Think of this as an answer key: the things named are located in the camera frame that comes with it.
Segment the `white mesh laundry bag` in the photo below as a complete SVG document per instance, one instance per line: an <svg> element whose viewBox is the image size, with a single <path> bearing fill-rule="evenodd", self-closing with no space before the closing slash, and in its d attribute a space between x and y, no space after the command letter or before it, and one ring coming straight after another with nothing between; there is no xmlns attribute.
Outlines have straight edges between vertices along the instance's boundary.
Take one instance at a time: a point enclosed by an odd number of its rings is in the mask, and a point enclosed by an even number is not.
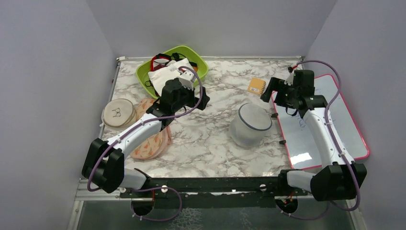
<svg viewBox="0 0 406 230"><path fill-rule="evenodd" d="M270 115L260 106L245 103L231 121L229 131L233 141L243 148L252 148L260 143L272 127Z"/></svg>

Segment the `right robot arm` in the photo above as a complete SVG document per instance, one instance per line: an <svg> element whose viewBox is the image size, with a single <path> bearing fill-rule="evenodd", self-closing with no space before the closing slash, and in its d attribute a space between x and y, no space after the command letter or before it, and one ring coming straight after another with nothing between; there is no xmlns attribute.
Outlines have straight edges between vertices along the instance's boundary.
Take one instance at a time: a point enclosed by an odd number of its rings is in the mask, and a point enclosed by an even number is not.
<svg viewBox="0 0 406 230"><path fill-rule="evenodd" d="M357 159L369 149L329 74L295 70L293 81L272 77L261 96L272 102L292 168L280 172L277 191L295 188L310 192L317 201L357 197L367 175Z"/></svg>

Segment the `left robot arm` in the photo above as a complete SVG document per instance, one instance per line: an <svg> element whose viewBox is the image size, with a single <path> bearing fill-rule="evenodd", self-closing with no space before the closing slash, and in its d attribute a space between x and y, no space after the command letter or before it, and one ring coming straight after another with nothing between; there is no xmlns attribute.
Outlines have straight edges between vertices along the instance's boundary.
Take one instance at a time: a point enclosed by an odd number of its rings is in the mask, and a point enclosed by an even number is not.
<svg viewBox="0 0 406 230"><path fill-rule="evenodd" d="M133 125L113 138L104 141L95 139L89 147L81 171L89 184L112 193L117 188L132 188L143 197L150 192L148 175L140 170L125 168L124 161L138 146L151 136L164 130L175 118L187 115L195 109L204 110L210 98L205 88L199 86L199 97L175 78L166 82L162 95L146 110Z"/></svg>

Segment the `white cloth bag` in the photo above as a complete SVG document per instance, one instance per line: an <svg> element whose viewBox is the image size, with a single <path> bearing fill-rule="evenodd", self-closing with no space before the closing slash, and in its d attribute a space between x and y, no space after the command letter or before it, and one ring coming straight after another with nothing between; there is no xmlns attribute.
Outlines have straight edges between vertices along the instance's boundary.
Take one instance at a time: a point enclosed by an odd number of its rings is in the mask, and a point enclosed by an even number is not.
<svg viewBox="0 0 406 230"><path fill-rule="evenodd" d="M158 69L153 72L149 72L149 80L152 83L154 90L158 96L162 95L163 87L165 86L166 82L169 80L173 80L178 78L180 74L182 74L185 70L192 69L193 67L188 61L188 59L184 59L179 62L175 62L167 67Z"/></svg>

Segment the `floral peach laundry bag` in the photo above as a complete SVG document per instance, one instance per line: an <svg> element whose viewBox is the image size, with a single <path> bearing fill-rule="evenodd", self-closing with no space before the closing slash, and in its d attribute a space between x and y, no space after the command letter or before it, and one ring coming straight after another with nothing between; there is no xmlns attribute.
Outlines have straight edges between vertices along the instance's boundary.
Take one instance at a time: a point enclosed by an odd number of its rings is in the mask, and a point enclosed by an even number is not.
<svg viewBox="0 0 406 230"><path fill-rule="evenodd" d="M153 104L155 100L152 98L145 98L135 108L135 120L138 121ZM131 152L130 157L145 161L158 157L166 151L166 148L172 143L170 127L166 127L163 131L152 135L142 144L140 144L134 151Z"/></svg>

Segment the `round beige laundry bag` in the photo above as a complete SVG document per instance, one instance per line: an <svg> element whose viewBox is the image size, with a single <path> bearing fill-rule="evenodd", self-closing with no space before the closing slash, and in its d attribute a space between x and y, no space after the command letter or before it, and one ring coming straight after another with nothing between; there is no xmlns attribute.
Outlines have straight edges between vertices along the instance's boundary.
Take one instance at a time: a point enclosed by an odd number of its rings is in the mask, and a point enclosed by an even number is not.
<svg viewBox="0 0 406 230"><path fill-rule="evenodd" d="M128 99L115 99L103 109L102 124L112 129L126 129L136 122L136 111Z"/></svg>

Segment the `small orange notebook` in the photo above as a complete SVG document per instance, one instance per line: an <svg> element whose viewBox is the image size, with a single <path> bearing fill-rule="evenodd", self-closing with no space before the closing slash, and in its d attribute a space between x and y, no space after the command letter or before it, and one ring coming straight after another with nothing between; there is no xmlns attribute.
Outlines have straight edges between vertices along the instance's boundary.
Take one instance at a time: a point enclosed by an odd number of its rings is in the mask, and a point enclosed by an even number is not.
<svg viewBox="0 0 406 230"><path fill-rule="evenodd" d="M253 94L262 95L266 88L266 81L259 78L252 78L247 91Z"/></svg>

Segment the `red black garment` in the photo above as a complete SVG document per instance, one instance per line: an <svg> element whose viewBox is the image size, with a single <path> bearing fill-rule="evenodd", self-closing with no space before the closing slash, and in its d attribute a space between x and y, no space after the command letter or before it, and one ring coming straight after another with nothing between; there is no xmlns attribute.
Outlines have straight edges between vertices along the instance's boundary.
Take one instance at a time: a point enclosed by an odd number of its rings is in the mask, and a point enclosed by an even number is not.
<svg viewBox="0 0 406 230"><path fill-rule="evenodd" d="M161 68L167 67L171 64L174 64L175 62L182 61L186 58L187 57L185 55L183 55L182 53L175 52L175 53L172 53L171 55L159 53L151 59L150 65L149 65L149 71L150 72L156 71L158 69L161 69Z"/></svg>

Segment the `green plastic basin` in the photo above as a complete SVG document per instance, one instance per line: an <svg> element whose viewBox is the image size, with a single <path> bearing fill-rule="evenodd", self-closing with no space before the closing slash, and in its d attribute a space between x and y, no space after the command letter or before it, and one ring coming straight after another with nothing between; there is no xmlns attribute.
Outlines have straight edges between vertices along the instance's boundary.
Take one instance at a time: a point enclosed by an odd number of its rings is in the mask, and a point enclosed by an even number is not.
<svg viewBox="0 0 406 230"><path fill-rule="evenodd" d="M177 46L159 53L136 70L136 76L147 93L154 99L159 98L168 80L178 78L187 86L199 86L204 81L208 66L191 48Z"/></svg>

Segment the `pink framed whiteboard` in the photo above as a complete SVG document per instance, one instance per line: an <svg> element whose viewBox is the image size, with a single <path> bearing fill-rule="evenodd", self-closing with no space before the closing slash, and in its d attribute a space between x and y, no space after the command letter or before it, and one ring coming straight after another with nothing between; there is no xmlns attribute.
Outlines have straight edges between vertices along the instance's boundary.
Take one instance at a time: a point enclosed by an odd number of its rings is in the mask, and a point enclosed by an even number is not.
<svg viewBox="0 0 406 230"><path fill-rule="evenodd" d="M330 74L321 75L315 78L315 94L323 95L330 101L337 92L338 83ZM321 166L321 159L315 141L309 128L299 115L291 116L293 109L278 106L275 103L277 92L273 92L271 100L276 112L282 131L282 138L286 141L285 147L289 162L294 169L311 169ZM354 122L346 101L342 95L331 105L329 111L332 115L332 122L338 132L345 149L353 159L359 160L369 156L369 148L363 136Z"/></svg>

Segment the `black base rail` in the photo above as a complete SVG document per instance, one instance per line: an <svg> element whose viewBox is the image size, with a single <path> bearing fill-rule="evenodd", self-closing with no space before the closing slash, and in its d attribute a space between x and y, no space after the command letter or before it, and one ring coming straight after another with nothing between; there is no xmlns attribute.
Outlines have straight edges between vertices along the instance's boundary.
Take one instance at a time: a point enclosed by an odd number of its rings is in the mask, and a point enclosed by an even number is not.
<svg viewBox="0 0 406 230"><path fill-rule="evenodd" d="M274 208L276 199L307 196L303 189L282 188L278 178L271 177L208 177L149 178L142 192L127 189L121 198L135 205L156 209L178 208Z"/></svg>

